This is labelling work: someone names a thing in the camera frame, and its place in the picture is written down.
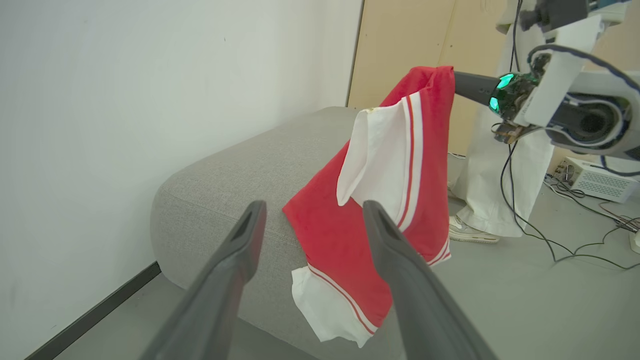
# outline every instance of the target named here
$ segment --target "robotic arm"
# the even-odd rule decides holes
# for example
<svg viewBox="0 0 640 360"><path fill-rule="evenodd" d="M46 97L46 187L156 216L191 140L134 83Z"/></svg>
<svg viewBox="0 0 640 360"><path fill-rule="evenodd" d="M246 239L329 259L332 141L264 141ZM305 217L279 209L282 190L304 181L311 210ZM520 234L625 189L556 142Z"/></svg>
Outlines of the robotic arm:
<svg viewBox="0 0 640 360"><path fill-rule="evenodd" d="M455 72L456 93L502 119L492 128L497 141L544 130L552 144L574 152L640 161L640 72L624 74L590 54L629 4L538 0L534 11L519 14L524 31L538 25L547 40L529 53L531 72L500 78ZM583 71L587 60L608 71Z"/></svg>

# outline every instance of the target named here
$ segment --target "gray ottoman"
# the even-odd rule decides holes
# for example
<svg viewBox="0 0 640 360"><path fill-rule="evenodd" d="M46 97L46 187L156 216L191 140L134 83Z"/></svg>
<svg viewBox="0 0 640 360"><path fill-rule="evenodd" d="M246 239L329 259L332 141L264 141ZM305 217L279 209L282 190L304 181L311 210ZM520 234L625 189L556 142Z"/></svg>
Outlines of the gray ottoman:
<svg viewBox="0 0 640 360"><path fill-rule="evenodd" d="M165 276L187 288L253 200L267 202L260 265L245 287L239 316L291 345L329 359L400 359L395 313L358 348L321 343L291 297L291 270L307 264L282 207L349 140L357 111L327 108L202 159L158 190L151 240Z"/></svg>

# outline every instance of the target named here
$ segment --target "green indicator light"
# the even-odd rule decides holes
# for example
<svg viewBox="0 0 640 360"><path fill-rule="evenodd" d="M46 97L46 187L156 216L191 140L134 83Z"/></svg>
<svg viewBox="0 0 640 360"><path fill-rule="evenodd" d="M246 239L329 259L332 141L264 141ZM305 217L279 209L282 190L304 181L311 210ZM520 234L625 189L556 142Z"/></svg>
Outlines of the green indicator light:
<svg viewBox="0 0 640 360"><path fill-rule="evenodd" d="M492 97L491 100L489 100L489 107L497 113L500 110L498 107L498 99Z"/></svg>
<svg viewBox="0 0 640 360"><path fill-rule="evenodd" d="M513 79L513 74L506 74L505 76L502 76L500 78L500 83L496 87L498 89L504 88L505 86L509 85L511 79Z"/></svg>

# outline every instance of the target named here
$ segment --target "power supply box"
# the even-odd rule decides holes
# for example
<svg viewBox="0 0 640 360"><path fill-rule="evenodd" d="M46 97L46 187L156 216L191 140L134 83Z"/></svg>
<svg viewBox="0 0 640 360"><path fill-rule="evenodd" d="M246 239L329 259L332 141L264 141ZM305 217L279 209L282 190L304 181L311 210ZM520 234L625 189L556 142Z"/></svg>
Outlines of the power supply box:
<svg viewBox="0 0 640 360"><path fill-rule="evenodd" d="M566 157L558 165L554 178L571 190L581 190L589 196L615 202L625 202L638 182L606 171L601 164Z"/></svg>

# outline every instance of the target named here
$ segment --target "person's leg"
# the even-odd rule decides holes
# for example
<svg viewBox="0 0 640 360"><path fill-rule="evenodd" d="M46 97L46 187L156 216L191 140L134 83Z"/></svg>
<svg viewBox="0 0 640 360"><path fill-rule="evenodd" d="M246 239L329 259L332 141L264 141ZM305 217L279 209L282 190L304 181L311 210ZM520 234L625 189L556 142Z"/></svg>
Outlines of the person's leg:
<svg viewBox="0 0 640 360"><path fill-rule="evenodd" d="M514 27L511 26L506 35L497 75L509 72L513 30ZM529 51L543 43L542 33L537 26L526 32L520 29L516 32L521 72L529 71ZM516 71L515 60L512 70ZM500 122L500 118L488 107L479 110L465 167L451 189L455 196L467 202L467 206L458 212L458 218L451 219L449 237L453 240L491 243L496 242L501 236L522 235L500 191L500 173L507 160L509 148L493 139L491 127L497 122ZM548 136L538 131L520 140L513 153L511 162L516 211L525 219L531 214L553 149ZM504 175L504 193L511 203L509 167Z"/></svg>

